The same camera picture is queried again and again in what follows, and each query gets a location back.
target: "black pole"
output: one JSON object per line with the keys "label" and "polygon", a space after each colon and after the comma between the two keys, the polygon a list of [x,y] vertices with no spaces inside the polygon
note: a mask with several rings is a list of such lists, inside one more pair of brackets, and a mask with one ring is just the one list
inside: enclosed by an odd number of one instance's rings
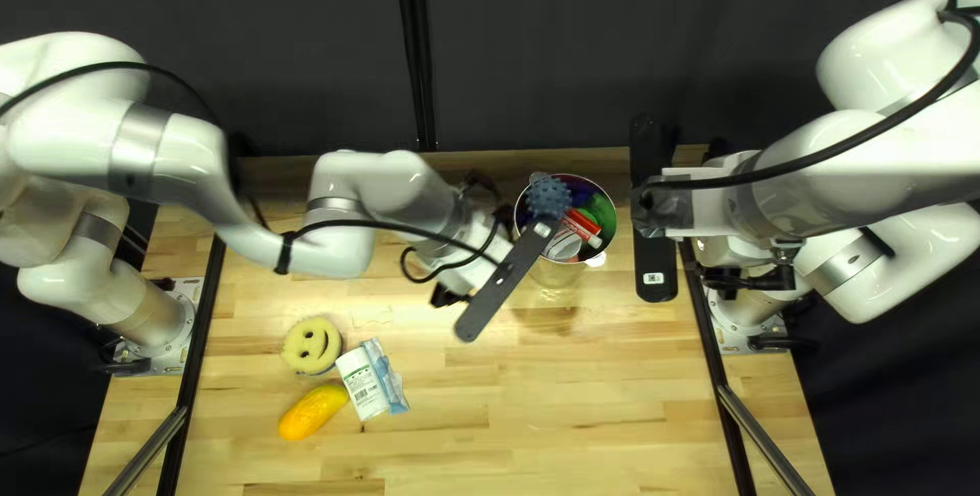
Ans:
{"label": "black pole", "polygon": [[718,407],[718,419],[721,420],[721,433],[725,436],[725,446],[728,448],[728,460],[732,464],[735,475],[735,487],[740,496],[755,496],[755,483],[752,480],[752,470],[749,468],[749,457],[745,453],[745,443],[742,431],[735,419],[728,414],[718,391],[728,387],[728,376],[725,366],[721,364],[721,352],[715,340],[715,327],[712,326],[712,314],[704,302],[704,292],[701,279],[693,270],[695,264],[694,248],[691,240],[684,238],[680,243],[680,258],[684,263],[684,276],[687,278],[687,288],[691,291],[691,303],[694,304],[694,317],[698,321],[698,332],[701,334],[701,345],[704,347],[704,359],[707,361],[707,375],[712,380],[712,390],[715,392],[715,403]]}
{"label": "black pole", "polygon": [[197,383],[201,379],[201,364],[204,363],[204,348],[208,344],[208,330],[211,328],[211,316],[214,313],[214,299],[217,297],[217,287],[222,280],[222,265],[225,262],[225,242],[217,236],[211,240],[211,253],[208,255],[208,269],[204,274],[204,286],[201,288],[201,301],[194,314],[194,334],[190,340],[190,350],[187,352],[187,364],[184,365],[183,377],[180,378],[178,390],[178,409],[187,409],[186,421],[166,445],[164,466],[160,472],[160,482],[157,484],[157,496],[174,496],[178,491],[180,464],[183,462],[183,449],[187,443],[187,429],[190,426],[191,414],[194,412],[194,397],[197,395]]}
{"label": "black pole", "polygon": [[435,98],[432,88],[432,49],[429,43],[428,0],[398,0],[402,11],[402,35],[409,66],[411,99],[415,111],[419,150],[439,148],[435,133]]}

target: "red marker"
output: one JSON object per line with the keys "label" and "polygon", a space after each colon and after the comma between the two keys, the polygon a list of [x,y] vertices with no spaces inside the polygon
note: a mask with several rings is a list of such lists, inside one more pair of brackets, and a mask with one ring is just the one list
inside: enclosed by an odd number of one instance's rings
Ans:
{"label": "red marker", "polygon": [[578,222],[572,220],[570,218],[570,213],[578,213],[578,212],[570,211],[566,213],[561,217],[561,223],[566,227],[569,227],[569,229],[575,232],[578,235],[578,237],[585,240],[585,243],[589,244],[591,247],[599,249],[599,247],[603,245],[603,239],[595,235],[594,233],[590,232],[585,227],[582,227],[582,225],[580,225]]}

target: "white bottle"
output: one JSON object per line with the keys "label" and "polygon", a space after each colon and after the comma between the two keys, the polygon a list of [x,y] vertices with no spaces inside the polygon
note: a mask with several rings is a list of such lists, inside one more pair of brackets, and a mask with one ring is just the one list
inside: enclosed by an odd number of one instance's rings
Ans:
{"label": "white bottle", "polygon": [[362,347],[341,355],[336,364],[361,421],[367,421],[388,410],[388,397],[381,388],[381,380],[374,372],[368,353]]}

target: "green object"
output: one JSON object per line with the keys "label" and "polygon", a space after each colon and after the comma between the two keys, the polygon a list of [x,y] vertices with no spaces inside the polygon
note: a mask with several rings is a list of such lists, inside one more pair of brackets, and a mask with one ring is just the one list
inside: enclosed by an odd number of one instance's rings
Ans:
{"label": "green object", "polygon": [[589,211],[587,209],[585,209],[584,207],[576,207],[575,208],[575,211],[581,213],[582,216],[585,216],[589,220],[592,220],[596,225],[599,224],[599,222],[596,220],[594,214],[589,213]]}
{"label": "green object", "polygon": [[583,209],[586,210],[583,214],[591,214],[595,224],[599,225],[599,237],[606,242],[612,240],[616,235],[616,208],[613,207],[613,202],[605,194],[597,192],[585,202]]}

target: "blue plastic wrapper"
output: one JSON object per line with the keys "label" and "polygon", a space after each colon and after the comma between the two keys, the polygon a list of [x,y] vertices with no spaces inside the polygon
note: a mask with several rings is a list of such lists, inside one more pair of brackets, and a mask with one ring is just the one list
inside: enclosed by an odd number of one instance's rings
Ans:
{"label": "blue plastic wrapper", "polygon": [[367,358],[371,360],[374,373],[381,380],[381,389],[388,397],[388,414],[405,414],[409,411],[409,402],[405,400],[405,393],[402,391],[402,376],[391,368],[384,348],[377,337],[361,341],[361,347],[367,352]]}

